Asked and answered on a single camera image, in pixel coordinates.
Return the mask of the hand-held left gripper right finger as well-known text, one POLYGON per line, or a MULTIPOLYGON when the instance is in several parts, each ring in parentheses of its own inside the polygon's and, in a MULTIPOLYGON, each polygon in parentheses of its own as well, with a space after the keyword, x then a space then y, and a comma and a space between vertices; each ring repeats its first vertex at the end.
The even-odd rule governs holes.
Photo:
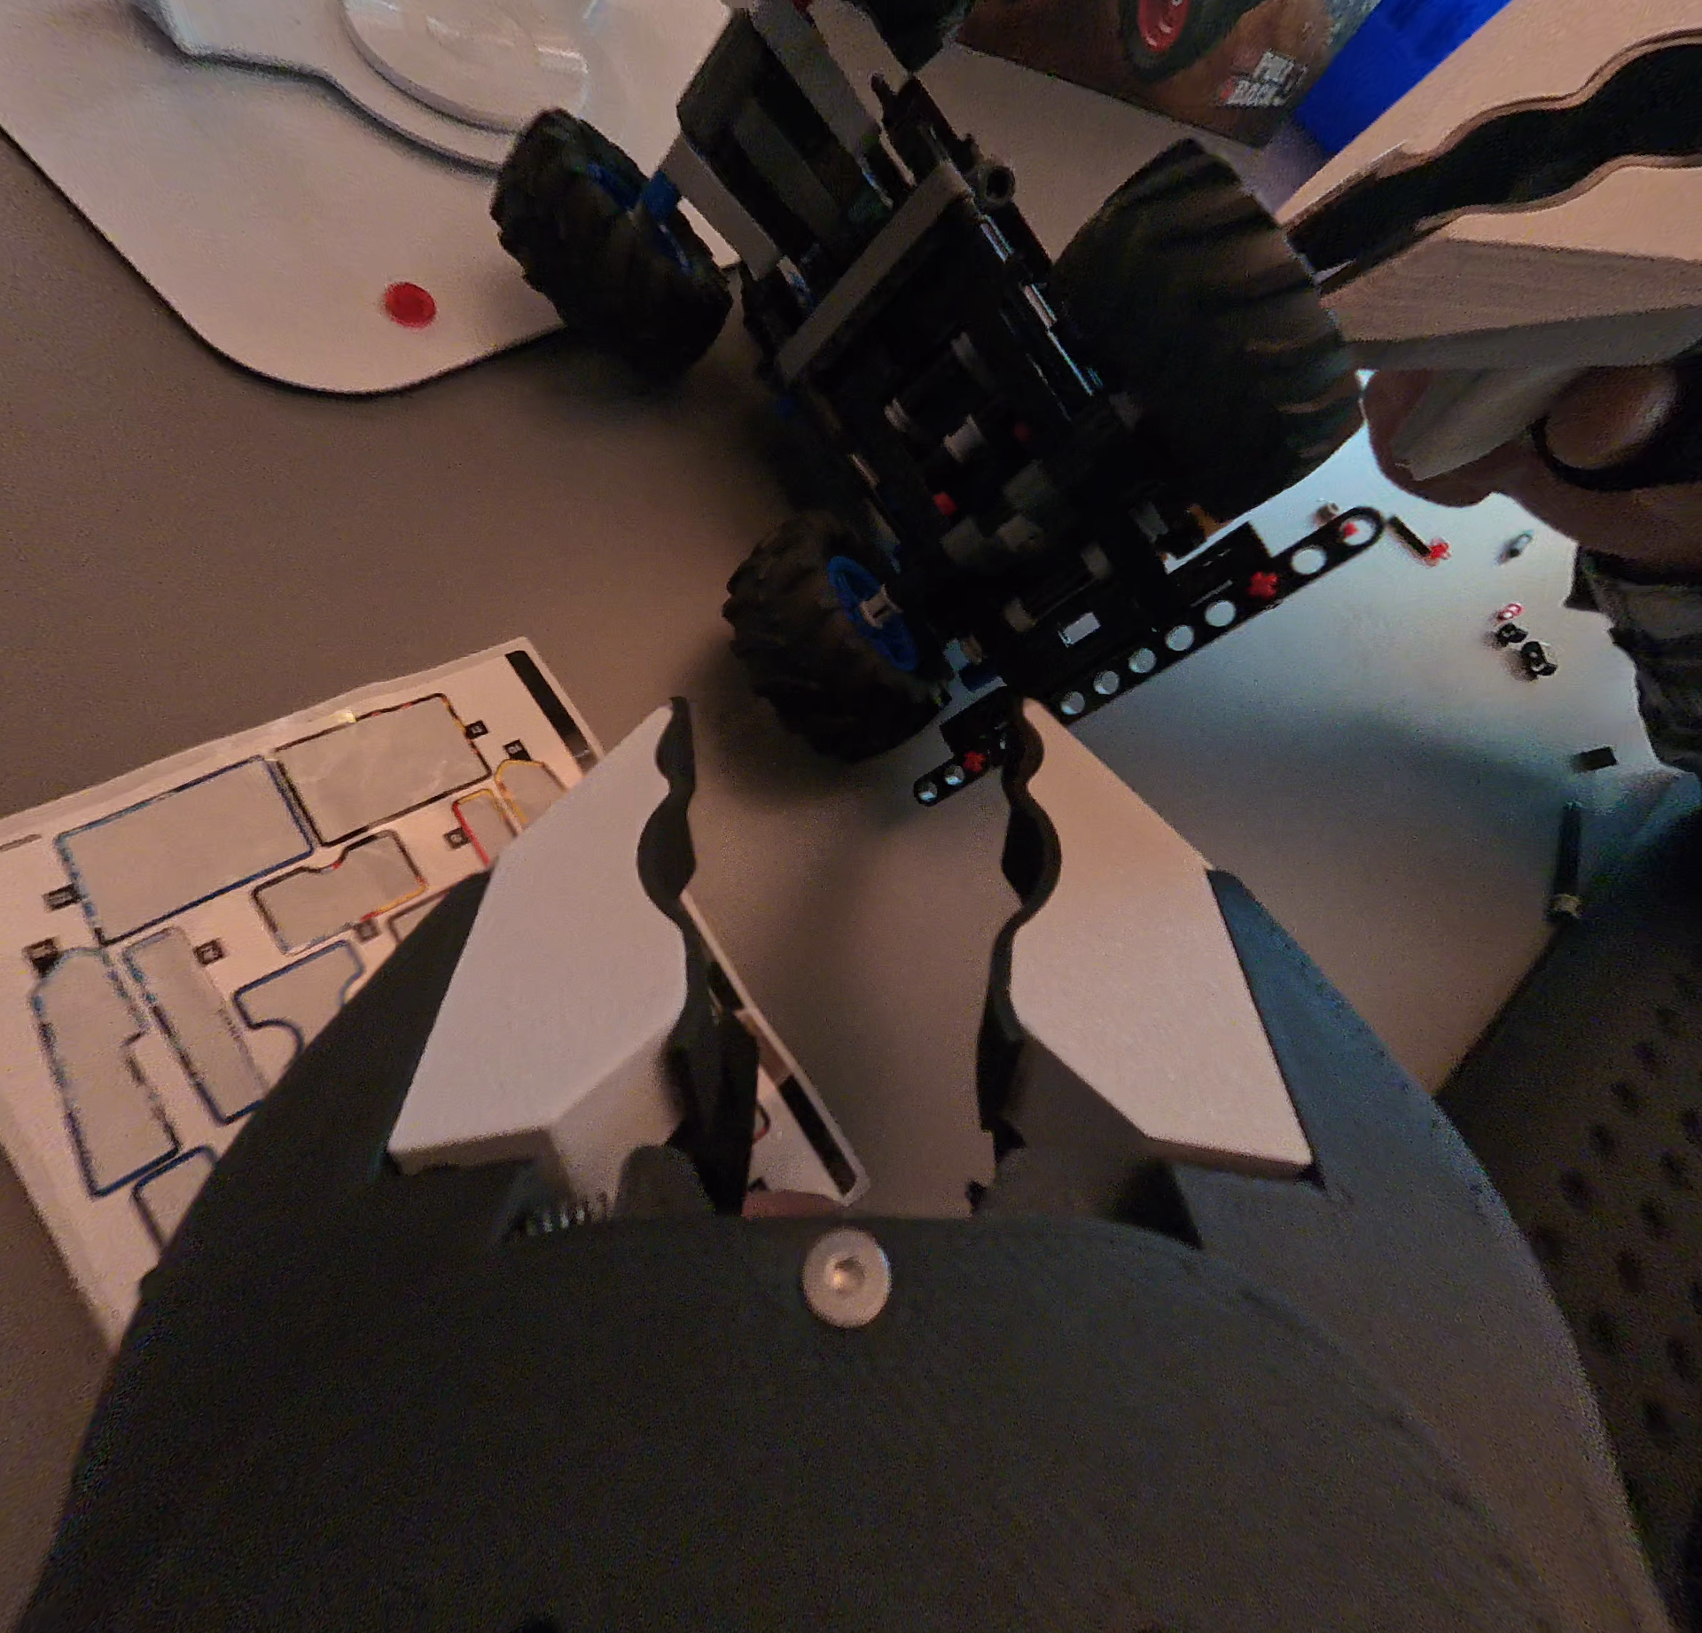
POLYGON ((1306 1176, 1313 1149, 1216 869, 1038 701, 1014 711, 1001 791, 1014 908, 991 944, 975 1059, 996 1160, 1306 1176))

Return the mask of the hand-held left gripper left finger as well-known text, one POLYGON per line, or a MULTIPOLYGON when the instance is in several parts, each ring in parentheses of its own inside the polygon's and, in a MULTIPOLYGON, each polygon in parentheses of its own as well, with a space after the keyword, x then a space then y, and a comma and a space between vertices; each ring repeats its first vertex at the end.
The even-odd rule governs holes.
POLYGON ((593 1203, 672 1148, 741 1213, 758 1048, 686 903, 695 784, 672 699, 496 857, 393 1123, 400 1171, 531 1162, 593 1203))

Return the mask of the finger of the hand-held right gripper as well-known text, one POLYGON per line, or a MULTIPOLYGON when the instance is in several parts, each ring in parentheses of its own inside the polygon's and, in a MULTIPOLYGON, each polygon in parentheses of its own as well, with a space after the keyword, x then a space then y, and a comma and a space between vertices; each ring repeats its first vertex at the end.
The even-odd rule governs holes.
POLYGON ((1620 171, 1696 172, 1700 0, 1514 0, 1290 201, 1312 266, 1462 219, 1558 210, 1620 171))
POLYGON ((1457 474, 1535 428, 1586 371, 1698 359, 1698 140, 1615 151, 1542 195, 1397 190, 1466 151, 1349 151, 1313 176, 1313 273, 1358 364, 1430 375, 1390 451, 1457 474))

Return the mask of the brick-built monster truck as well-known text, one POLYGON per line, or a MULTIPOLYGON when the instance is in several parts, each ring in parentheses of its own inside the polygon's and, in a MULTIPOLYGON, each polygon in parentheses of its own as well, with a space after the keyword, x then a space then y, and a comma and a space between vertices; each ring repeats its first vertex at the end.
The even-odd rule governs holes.
POLYGON ((734 304, 684 206, 735 252, 776 401, 831 460, 819 508, 726 584, 751 690, 856 765, 946 719, 943 800, 1001 765, 1017 706, 1074 722, 1372 548, 1326 513, 1273 552, 1193 504, 1161 431, 1053 305, 1010 171, 916 77, 976 0, 755 0, 730 13, 659 167, 539 112, 491 217, 524 282, 590 346, 659 380, 734 304))

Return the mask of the grey desk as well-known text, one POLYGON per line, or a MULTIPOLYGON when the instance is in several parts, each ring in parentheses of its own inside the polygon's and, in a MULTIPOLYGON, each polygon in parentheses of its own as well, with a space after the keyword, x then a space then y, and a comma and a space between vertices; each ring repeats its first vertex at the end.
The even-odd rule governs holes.
MULTIPOLYGON (((3 814, 517 637, 604 743, 686 695, 693 898, 875 1211, 962 1210, 1005 800, 921 811, 934 734, 838 768, 748 692, 725 580, 803 472, 742 327, 672 391, 549 339, 328 398, 214 357, 8 142, 1 226, 3 814)), ((1363 437, 1260 532, 1327 504, 1452 557, 1382 541, 1079 736, 1436 1089, 1549 942, 1563 804, 1590 800, 1601 860, 1666 773, 1602 621, 1563 609, 1569 545, 1501 564, 1507 500, 1398 495, 1363 437), (1554 676, 1491 642, 1510 601, 1554 676), (1597 747, 1616 766, 1570 768, 1597 747)))

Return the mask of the person's right hand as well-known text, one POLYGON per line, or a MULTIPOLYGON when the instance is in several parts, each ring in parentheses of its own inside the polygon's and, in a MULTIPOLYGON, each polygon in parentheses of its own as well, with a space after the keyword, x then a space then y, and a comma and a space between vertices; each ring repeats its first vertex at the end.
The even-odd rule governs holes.
MULTIPOLYGON (((1372 454, 1393 486, 1446 509, 1468 509, 1501 495, 1577 548, 1613 559, 1634 575, 1679 584, 1698 580, 1700 488, 1694 483, 1620 495, 1590 492, 1565 483, 1523 438, 1432 481, 1416 479, 1393 456, 1393 437, 1430 383, 1425 371, 1377 371, 1365 387, 1372 454)), ((1625 461, 1664 428, 1677 406, 1677 387, 1666 367, 1590 371, 1549 410, 1547 445, 1572 470, 1593 472, 1625 461)))

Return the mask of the blue storage bin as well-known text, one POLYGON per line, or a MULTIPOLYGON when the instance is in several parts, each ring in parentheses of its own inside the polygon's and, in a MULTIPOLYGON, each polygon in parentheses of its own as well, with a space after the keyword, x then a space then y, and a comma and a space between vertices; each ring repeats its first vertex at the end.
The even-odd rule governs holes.
POLYGON ((1294 110, 1331 158, 1512 0, 1377 0, 1294 110))

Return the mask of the monster truck toy box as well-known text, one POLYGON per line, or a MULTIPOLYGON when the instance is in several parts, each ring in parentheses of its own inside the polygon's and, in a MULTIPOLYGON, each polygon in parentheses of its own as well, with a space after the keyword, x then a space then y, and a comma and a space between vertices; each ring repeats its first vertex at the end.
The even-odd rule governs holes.
POLYGON ((964 48, 1262 146, 1381 0, 975 0, 964 48))

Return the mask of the sticker sheet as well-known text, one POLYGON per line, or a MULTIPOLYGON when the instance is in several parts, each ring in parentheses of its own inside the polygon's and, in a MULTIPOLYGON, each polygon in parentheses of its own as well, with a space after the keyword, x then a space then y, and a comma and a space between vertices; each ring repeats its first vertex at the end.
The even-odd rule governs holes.
MULTIPOLYGON (((106 1346, 266 1094, 609 750, 515 639, 3 820, 3 1153, 106 1346)), ((748 1183, 858 1203, 686 903, 758 1048, 748 1183)))

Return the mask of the dark perforated chair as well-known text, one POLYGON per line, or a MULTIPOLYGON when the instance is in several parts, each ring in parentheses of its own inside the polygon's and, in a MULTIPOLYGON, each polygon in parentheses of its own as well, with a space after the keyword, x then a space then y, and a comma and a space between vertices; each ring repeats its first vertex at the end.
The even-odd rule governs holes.
POLYGON ((1650 1575, 1700 1626, 1700 809, 1675 784, 1439 1094, 1579 1348, 1650 1575))

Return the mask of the white book stand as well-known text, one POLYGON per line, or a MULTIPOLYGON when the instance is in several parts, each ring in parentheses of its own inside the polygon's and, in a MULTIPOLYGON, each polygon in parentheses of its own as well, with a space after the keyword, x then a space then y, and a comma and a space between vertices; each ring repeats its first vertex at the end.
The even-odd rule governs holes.
POLYGON ((648 176, 723 0, 1 0, 3 132, 207 346, 381 394, 556 328, 491 219, 563 109, 648 176), (383 289, 436 321, 393 325, 383 289))

